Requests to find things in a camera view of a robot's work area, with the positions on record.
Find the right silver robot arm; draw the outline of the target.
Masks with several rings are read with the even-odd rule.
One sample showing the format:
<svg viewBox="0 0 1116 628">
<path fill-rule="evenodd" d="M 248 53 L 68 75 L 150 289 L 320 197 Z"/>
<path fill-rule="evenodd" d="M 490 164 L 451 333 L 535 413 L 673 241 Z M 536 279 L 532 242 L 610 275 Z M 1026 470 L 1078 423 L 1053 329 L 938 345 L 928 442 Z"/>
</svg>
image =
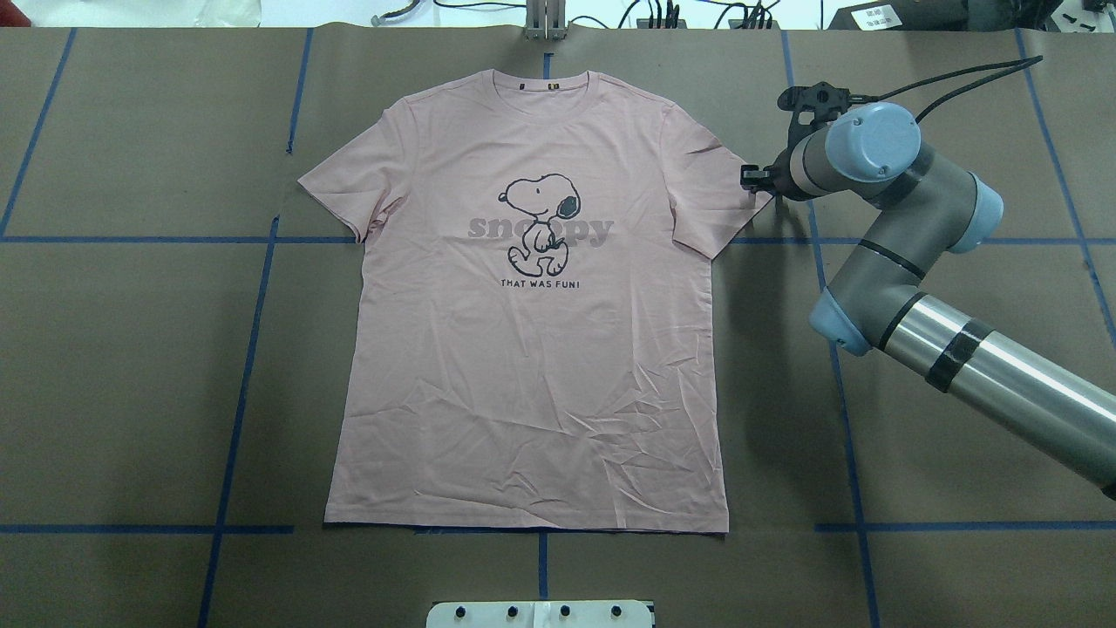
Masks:
<svg viewBox="0 0 1116 628">
<path fill-rule="evenodd" d="M 812 328 L 846 352 L 888 354 L 1113 497 L 1112 393 L 922 290 L 941 255 L 999 228 L 1001 196 L 896 103 L 818 83 L 786 88 L 777 105 L 792 115 L 786 148 L 742 167 L 741 187 L 793 201 L 850 192 L 878 211 L 814 305 Z"/>
</svg>

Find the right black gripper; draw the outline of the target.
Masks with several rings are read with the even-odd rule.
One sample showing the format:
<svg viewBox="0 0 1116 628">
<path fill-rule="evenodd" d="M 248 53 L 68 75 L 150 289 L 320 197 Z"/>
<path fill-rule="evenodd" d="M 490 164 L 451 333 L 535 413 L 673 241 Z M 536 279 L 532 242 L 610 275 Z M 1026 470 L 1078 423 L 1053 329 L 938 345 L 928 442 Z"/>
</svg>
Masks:
<svg viewBox="0 0 1116 628">
<path fill-rule="evenodd" d="M 750 194 L 764 192 L 793 201 L 831 195 L 833 191 L 810 178 L 806 170 L 806 144 L 810 136 L 826 131 L 850 108 L 878 100 L 878 96 L 854 94 L 829 83 L 786 88 L 777 100 L 780 110 L 792 115 L 786 131 L 786 148 L 768 167 L 743 164 L 738 178 L 740 187 Z"/>
</svg>

